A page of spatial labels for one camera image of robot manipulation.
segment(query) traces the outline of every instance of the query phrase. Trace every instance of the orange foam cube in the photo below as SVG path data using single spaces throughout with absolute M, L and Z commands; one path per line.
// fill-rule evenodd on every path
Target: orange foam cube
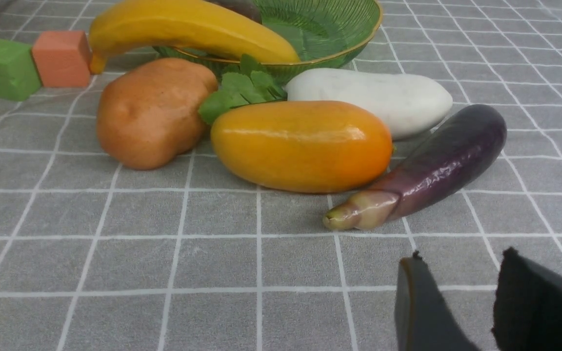
M 32 56 L 45 87 L 86 87 L 90 84 L 91 50 L 85 31 L 41 33 Z

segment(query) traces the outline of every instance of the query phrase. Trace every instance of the green foam cube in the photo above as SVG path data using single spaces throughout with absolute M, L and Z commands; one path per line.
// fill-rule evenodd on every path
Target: green foam cube
M 40 87 L 32 46 L 0 39 L 0 98 L 24 101 Z

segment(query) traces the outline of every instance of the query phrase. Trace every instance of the gray tablecloth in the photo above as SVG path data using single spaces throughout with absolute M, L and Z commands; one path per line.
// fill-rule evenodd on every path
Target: gray tablecloth
M 0 38 L 89 28 L 114 0 L 1 0 Z M 333 235 L 346 195 L 257 189 L 208 141 L 158 171 L 96 141 L 111 60 L 88 89 L 0 100 L 0 351 L 393 351 L 400 257 L 420 249 L 483 350 L 502 250 L 562 274 L 562 0 L 391 0 L 346 69 L 414 73 L 504 113 L 504 154 L 462 192 L 369 233 Z M 400 160 L 418 140 L 397 144 Z

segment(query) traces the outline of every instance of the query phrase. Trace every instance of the purple eggplant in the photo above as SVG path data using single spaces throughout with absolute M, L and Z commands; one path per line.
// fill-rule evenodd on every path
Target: purple eggplant
M 491 106 L 467 106 L 446 120 L 392 171 L 322 218 L 331 230 L 370 230 L 444 200 L 486 171 L 506 143 L 506 122 Z

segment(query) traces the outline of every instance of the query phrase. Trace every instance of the wooden block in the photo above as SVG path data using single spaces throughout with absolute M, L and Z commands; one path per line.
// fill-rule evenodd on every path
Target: wooden block
M 0 39 L 0 98 L 24 101 L 42 86 L 32 46 Z
M 45 87 L 85 87 L 90 83 L 91 51 L 85 31 L 44 32 L 32 55 Z

